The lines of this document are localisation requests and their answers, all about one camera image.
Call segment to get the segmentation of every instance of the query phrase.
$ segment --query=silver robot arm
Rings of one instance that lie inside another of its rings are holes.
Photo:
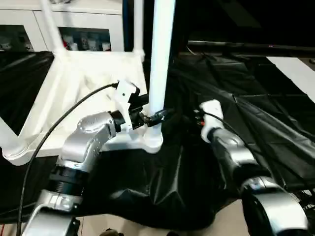
[[[218,101],[202,109],[223,118]],[[232,179],[243,202],[244,217],[251,236],[309,235],[308,221],[299,203],[275,183],[236,134],[217,119],[205,115],[202,138],[211,143],[224,175]]]
[[[42,190],[23,236],[76,235],[79,221],[73,216],[82,202],[84,187],[101,147],[116,136],[113,117],[109,112],[87,116],[66,139]]]
[[[75,236],[80,222],[74,216],[102,146],[126,124],[130,129],[144,124],[151,127],[165,121],[171,114],[167,110],[151,117],[141,113],[149,97],[147,94],[139,96],[139,88],[133,89],[133,86],[120,81],[117,88],[124,97],[128,94],[126,100],[130,106],[112,113],[87,116],[79,121],[62,147],[48,185],[42,190],[22,236]]]

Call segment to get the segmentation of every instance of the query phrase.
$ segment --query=black tarp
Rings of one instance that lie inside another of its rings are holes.
[[[17,94],[0,93],[0,116],[8,109],[8,100],[17,105],[26,103],[15,117],[3,117],[10,126],[22,127],[35,98],[30,94],[36,95],[51,62],[51,53],[0,54],[1,91]],[[148,74],[147,63],[144,68]],[[28,86],[33,89],[27,99],[19,98],[19,91]],[[193,113],[199,103],[213,98],[221,102],[224,119],[251,145],[281,186],[305,188],[272,158],[286,163],[308,185],[315,186],[314,103],[265,58],[243,61],[185,56],[172,61],[169,69],[165,106],[175,108],[176,114],[162,127],[161,151],[102,153],[80,215],[111,213],[151,227],[180,230],[209,226],[215,213],[233,200],[210,146],[200,139]],[[54,161],[55,157],[36,159],[26,204],[36,201]],[[25,169],[0,160],[1,223],[16,221],[16,211],[5,212],[18,206]],[[30,206],[24,211],[25,217],[31,210]]]

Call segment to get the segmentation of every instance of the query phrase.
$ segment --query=storage shelf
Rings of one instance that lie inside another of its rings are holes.
[[[39,0],[1,0],[0,10],[41,11]],[[123,0],[73,0],[67,4],[52,4],[53,11],[122,15]]]

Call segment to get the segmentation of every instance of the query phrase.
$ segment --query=bottle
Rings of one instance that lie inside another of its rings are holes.
[[[104,42],[104,43],[102,43],[102,48],[103,48],[103,51],[104,51],[104,52],[110,52],[110,51],[112,51],[109,42]]]

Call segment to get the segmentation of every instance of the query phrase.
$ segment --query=wire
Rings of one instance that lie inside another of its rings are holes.
[[[227,123],[226,121],[224,121],[223,119],[221,119],[220,117],[216,116],[216,115],[213,115],[211,113],[207,113],[205,111],[201,111],[203,114],[206,114],[206,115],[209,115],[219,121],[221,121],[225,126],[227,126],[234,134],[236,134],[237,136],[239,136],[239,138],[243,141],[244,143],[244,146],[246,148],[248,148],[249,151],[251,151],[251,153],[255,153],[257,151],[253,151],[253,149],[249,146],[249,144],[236,132],[236,130],[229,124]],[[267,155],[264,155],[264,157],[267,157],[269,159],[271,159],[272,161],[274,162],[277,162],[279,165],[281,165],[282,167],[286,168],[291,174],[293,174],[298,180],[300,180],[303,185],[305,186],[306,189],[308,189],[311,194],[312,194],[312,197],[314,198],[315,200],[315,192],[312,188],[310,188],[310,186],[306,183],[306,181],[299,175],[297,174],[294,170],[292,170],[289,166],[287,166],[285,163],[283,163],[282,161],[278,160],[278,159],[275,159],[275,158],[272,158],[272,157],[269,157]]]
[[[194,53],[188,46],[186,46],[186,48],[187,48],[187,50],[188,50],[191,54],[193,54],[193,55],[195,55],[195,56],[198,55],[197,53]]]
[[[30,204],[24,205],[23,208],[32,207],[32,206],[34,206],[35,204],[36,204],[36,202],[30,203]],[[0,213],[0,216],[9,214],[9,213],[11,213],[11,212],[15,212],[15,211],[17,211],[17,210],[19,210],[19,208],[14,208],[14,209],[8,210],[8,211],[6,211],[6,212],[1,212],[1,213]]]
[[[18,214],[18,223],[17,223],[17,227],[16,227],[16,236],[20,236],[21,235],[21,225],[22,225],[22,209],[23,209],[23,201],[24,201],[24,192],[25,192],[25,187],[26,187],[26,183],[27,183],[27,179],[28,176],[30,174],[30,170],[32,167],[32,163],[36,158],[36,155],[38,154],[40,148],[43,146],[44,142],[47,140],[47,138],[49,137],[49,135],[54,131],[54,129],[61,123],[61,121],[63,121],[64,118],[66,118],[75,108],[77,108],[81,103],[83,103],[85,100],[87,100],[89,97],[91,97],[92,95],[96,94],[99,91],[102,91],[104,89],[110,88],[110,87],[114,87],[116,88],[118,84],[109,84],[103,87],[100,87],[96,90],[94,90],[93,92],[89,93],[88,95],[86,95],[84,98],[82,98],[80,101],[78,101],[76,104],[74,104],[65,114],[63,114],[59,120],[56,121],[56,123],[53,124],[53,126],[51,126],[51,128],[47,131],[47,133],[45,134],[45,136],[43,137],[43,139],[40,141],[40,143],[38,144],[37,148],[35,149],[33,155],[31,156],[31,159],[29,161],[29,165],[26,169],[25,175],[24,175],[24,180],[23,180],[23,185],[22,185],[22,191],[21,191],[21,197],[20,197],[20,205],[19,205],[19,214]]]

